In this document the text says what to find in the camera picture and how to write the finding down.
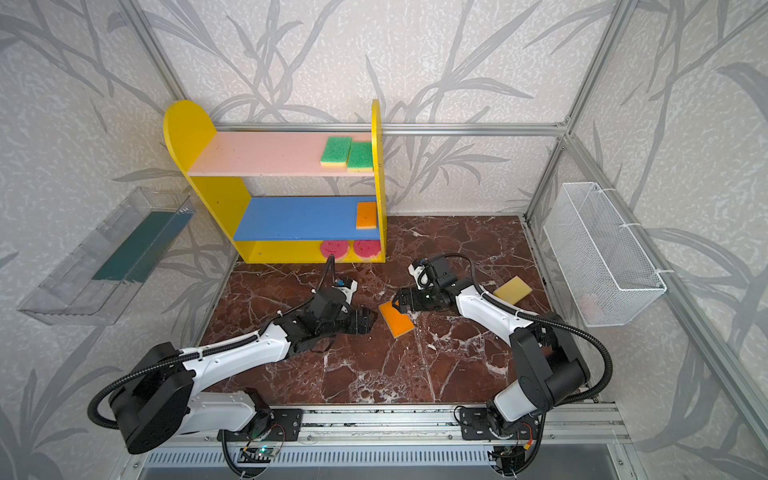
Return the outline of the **green top sponge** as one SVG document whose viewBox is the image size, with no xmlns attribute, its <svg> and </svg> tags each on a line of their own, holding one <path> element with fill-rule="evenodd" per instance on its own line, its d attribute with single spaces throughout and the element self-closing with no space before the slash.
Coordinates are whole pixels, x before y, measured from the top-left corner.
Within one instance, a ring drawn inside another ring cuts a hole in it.
<svg viewBox="0 0 768 480">
<path fill-rule="evenodd" d="M 352 138 L 347 136 L 331 136 L 326 140 L 320 158 L 323 167 L 345 168 L 349 159 Z"/>
</svg>

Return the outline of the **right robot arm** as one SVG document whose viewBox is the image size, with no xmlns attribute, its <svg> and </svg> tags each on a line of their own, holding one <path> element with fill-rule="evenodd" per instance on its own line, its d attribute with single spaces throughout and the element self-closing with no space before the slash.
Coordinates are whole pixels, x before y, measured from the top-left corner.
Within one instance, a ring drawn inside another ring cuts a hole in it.
<svg viewBox="0 0 768 480">
<path fill-rule="evenodd" d="M 469 277 L 452 271 L 460 253 L 417 259 L 409 266 L 414 287 L 392 301 L 399 312 L 451 310 L 505 341 L 512 351 L 516 380 L 487 403 L 489 423 L 498 434 L 522 418 L 540 417 L 560 405 L 593 399 L 610 383 L 614 364 L 594 335 L 554 313 L 520 309 L 481 286 L 469 262 Z"/>
</svg>

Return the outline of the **pink round sponge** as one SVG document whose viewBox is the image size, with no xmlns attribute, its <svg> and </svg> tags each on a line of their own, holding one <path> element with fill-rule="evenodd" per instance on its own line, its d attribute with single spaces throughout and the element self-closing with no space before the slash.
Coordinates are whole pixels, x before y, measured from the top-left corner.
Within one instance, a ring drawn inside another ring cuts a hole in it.
<svg viewBox="0 0 768 480">
<path fill-rule="evenodd" d="M 344 260 L 350 250 L 350 244 L 347 240 L 326 240 L 320 244 L 320 253 L 325 259 L 334 257 L 336 262 Z"/>
<path fill-rule="evenodd" d="M 355 240 L 353 250 L 358 258 L 372 260 L 380 255 L 382 247 L 379 240 Z"/>
</svg>

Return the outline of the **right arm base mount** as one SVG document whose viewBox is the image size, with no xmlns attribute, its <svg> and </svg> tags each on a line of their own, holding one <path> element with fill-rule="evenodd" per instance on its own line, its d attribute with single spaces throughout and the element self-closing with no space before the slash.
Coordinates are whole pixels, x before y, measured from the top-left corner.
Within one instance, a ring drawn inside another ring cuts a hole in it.
<svg viewBox="0 0 768 480">
<path fill-rule="evenodd" d="M 539 438 L 542 426 L 539 418 L 525 415 L 519 420 L 508 421 L 487 407 L 457 406 L 454 419 L 463 440 L 534 441 Z"/>
</svg>

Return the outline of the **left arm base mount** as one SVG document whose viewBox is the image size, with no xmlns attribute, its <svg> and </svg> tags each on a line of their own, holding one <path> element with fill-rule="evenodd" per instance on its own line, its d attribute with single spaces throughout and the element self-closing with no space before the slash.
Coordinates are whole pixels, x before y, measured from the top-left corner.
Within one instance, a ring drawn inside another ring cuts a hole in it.
<svg viewBox="0 0 768 480">
<path fill-rule="evenodd" d="M 217 439 L 228 443 L 252 441 L 295 442 L 298 440 L 304 411 L 300 408 L 276 408 L 269 413 L 259 410 L 241 430 L 224 430 Z"/>
</svg>

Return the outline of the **yellow sponge green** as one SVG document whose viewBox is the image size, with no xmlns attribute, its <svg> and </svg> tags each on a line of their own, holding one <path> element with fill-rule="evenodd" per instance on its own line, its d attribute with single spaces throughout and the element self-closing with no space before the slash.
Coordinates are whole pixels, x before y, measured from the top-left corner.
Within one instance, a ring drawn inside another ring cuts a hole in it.
<svg viewBox="0 0 768 480">
<path fill-rule="evenodd" d="M 353 141 L 346 164 L 351 172 L 373 171 L 373 147 L 371 142 Z"/>
</svg>

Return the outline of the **orange sponge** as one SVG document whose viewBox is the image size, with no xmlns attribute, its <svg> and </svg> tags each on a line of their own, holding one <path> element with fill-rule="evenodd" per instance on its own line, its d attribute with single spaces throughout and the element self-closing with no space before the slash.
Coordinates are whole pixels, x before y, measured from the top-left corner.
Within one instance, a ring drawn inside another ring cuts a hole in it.
<svg viewBox="0 0 768 480">
<path fill-rule="evenodd" d="M 355 226 L 357 230 L 378 228 L 378 209 L 375 201 L 359 202 L 356 209 Z"/>
</svg>

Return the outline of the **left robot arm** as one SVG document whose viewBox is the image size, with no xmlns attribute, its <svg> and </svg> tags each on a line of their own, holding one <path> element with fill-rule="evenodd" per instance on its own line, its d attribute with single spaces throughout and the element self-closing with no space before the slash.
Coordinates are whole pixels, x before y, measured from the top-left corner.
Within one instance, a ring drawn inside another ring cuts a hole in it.
<svg viewBox="0 0 768 480">
<path fill-rule="evenodd" d="M 254 394 L 222 394 L 210 386 L 257 366 L 277 363 L 338 334 L 365 335 L 377 315 L 354 308 L 356 287 L 324 287 L 258 330 L 230 340 L 178 350 L 154 346 L 133 370 L 89 402 L 89 420 L 121 433 L 129 453 L 206 430 L 239 431 L 261 411 Z"/>
</svg>

